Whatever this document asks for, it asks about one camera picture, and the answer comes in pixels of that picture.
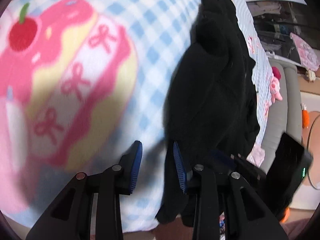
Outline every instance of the red cherry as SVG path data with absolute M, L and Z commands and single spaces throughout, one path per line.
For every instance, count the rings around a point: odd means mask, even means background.
M 34 19 L 26 17 L 24 23 L 16 22 L 9 33 L 9 43 L 14 51 L 27 49 L 37 33 L 37 23 Z

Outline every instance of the metal screw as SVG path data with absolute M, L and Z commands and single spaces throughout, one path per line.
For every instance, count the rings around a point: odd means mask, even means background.
M 119 171 L 121 169 L 122 169 L 122 167 L 120 165 L 118 165 L 118 164 L 112 166 L 112 170 L 113 171 Z
M 79 173 L 77 173 L 76 178 L 77 179 L 84 179 L 85 178 L 85 174 L 83 172 L 79 172 Z
M 240 178 L 240 174 L 237 172 L 233 172 L 231 173 L 231 177 L 233 177 L 234 179 L 239 179 Z
M 195 165 L 195 169 L 196 169 L 197 171 L 202 171 L 202 170 L 204 169 L 204 167 L 203 167 L 203 165 L 201 165 L 201 164 L 196 164 L 196 165 Z

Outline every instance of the plaid fabric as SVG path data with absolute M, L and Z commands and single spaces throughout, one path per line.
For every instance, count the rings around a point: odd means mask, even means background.
M 30 2 L 29 12 L 39 16 L 59 0 L 13 0 L 8 9 L 17 18 L 22 6 Z M 138 54 L 137 82 L 118 126 L 94 159 L 82 169 L 88 175 L 102 172 L 118 162 L 134 140 L 143 143 L 143 159 L 137 187 L 129 197 L 121 197 L 123 231 L 149 230 L 157 226 L 155 215 L 160 208 L 164 187 L 163 105 L 167 90 L 183 53 L 190 45 L 190 30 L 198 14 L 200 0 L 86 0 L 95 11 L 123 25 Z M 239 26 L 247 39 L 256 35 L 252 17 L 244 0 L 235 0 Z M 268 98 L 266 79 L 270 65 L 262 50 L 252 55 L 257 61 L 252 80 L 262 97 Z M 258 105 L 261 143 L 266 120 L 262 103 Z M 7 214 L 16 222 L 33 226 L 57 193 L 74 176 L 64 170 L 44 165 L 36 198 L 18 214 Z

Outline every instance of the black device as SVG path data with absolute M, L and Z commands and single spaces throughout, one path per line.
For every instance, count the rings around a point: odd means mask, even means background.
M 313 157 L 302 145 L 283 133 L 261 197 L 268 208 L 280 220 L 284 209 L 292 201 L 293 194 L 307 176 Z

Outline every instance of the bed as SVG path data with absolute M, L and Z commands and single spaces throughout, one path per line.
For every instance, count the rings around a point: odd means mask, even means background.
M 263 147 L 266 127 L 272 126 L 267 124 L 272 70 L 246 2 L 232 1 L 256 61 L 256 143 Z M 102 172 L 140 140 L 140 174 L 133 195 L 121 198 L 122 227 L 131 232 L 157 226 L 166 153 L 163 105 L 172 73 L 190 45 L 199 4 L 11 1 L 0 18 L 0 174 L 5 178 L 0 191 L 6 192 L 0 209 L 7 217 L 32 227 L 77 172 Z M 23 28 L 17 24 L 21 12 Z M 273 160 L 270 149 L 266 170 Z

